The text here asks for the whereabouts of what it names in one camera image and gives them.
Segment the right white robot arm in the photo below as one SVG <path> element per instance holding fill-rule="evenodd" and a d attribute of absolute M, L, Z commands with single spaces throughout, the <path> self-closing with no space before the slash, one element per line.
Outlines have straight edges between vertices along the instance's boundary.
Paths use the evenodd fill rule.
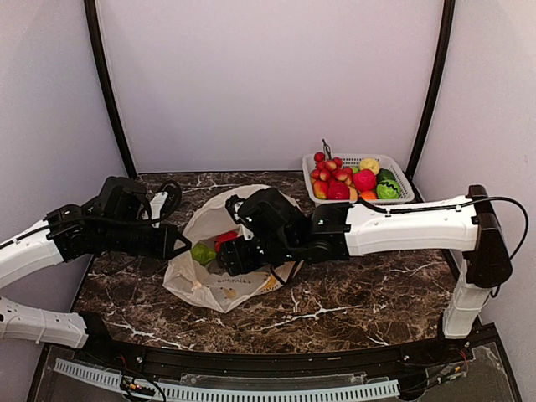
<path fill-rule="evenodd" d="M 441 334 L 427 346 L 435 363 L 458 352 L 493 291 L 513 273 L 493 209 L 482 185 L 466 195 L 420 204 L 377 206 L 366 200 L 321 204 L 305 215 L 276 188 L 225 202 L 242 234 L 219 247 L 217 261 L 231 276 L 276 268 L 287 261 L 321 263 L 395 250 L 457 250 L 463 262 L 442 315 Z"/>

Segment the red cherry bunch toy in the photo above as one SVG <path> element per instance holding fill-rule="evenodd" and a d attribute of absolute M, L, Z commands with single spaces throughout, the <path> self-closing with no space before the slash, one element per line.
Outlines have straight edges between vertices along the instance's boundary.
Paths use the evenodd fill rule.
<path fill-rule="evenodd" d="M 353 183 L 353 169 L 343 163 L 340 157 L 332 153 L 330 145 L 322 139 L 322 150 L 315 152 L 312 157 L 312 167 L 308 170 L 308 176 L 312 183 L 322 181 L 324 183 Z"/>

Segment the red toy apple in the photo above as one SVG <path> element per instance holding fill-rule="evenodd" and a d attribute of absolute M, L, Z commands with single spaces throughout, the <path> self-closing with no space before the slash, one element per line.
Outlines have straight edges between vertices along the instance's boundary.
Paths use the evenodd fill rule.
<path fill-rule="evenodd" d="M 349 200 L 350 187 L 343 182 L 335 181 L 328 185 L 327 198 L 329 200 Z"/>
<path fill-rule="evenodd" d="M 234 230 L 219 234 L 214 241 L 214 250 L 219 253 L 223 243 L 234 240 L 238 237 L 238 233 Z"/>

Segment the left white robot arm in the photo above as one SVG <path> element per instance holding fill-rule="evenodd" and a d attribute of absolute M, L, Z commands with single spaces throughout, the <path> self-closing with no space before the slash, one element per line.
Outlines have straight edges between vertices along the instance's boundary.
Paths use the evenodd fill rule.
<path fill-rule="evenodd" d="M 108 177 L 100 193 L 82 205 L 67 204 L 48 213 L 1 244 L 1 286 L 83 255 L 118 252 L 171 260 L 192 247 L 169 218 L 182 189 L 168 180 L 148 196 L 133 179 Z M 117 345 L 103 332 L 96 314 L 53 312 L 1 300 L 1 337 L 81 349 L 100 365 L 118 358 Z"/>

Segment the banana print plastic bag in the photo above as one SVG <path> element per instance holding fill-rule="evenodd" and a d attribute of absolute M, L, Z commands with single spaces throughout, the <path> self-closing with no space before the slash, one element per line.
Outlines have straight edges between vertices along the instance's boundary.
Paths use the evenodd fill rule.
<path fill-rule="evenodd" d="M 240 235 L 242 229 L 229 216 L 225 202 L 233 195 L 248 198 L 266 188 L 263 184 L 245 185 L 212 197 L 193 214 L 183 236 L 192 246 L 204 245 L 214 250 L 218 235 L 230 231 Z M 275 269 L 266 265 L 248 274 L 230 276 L 214 260 L 207 265 L 199 264 L 190 250 L 168 262 L 163 287 L 190 305 L 227 313 L 253 296 L 283 287 L 301 268 L 301 262 L 291 261 Z"/>

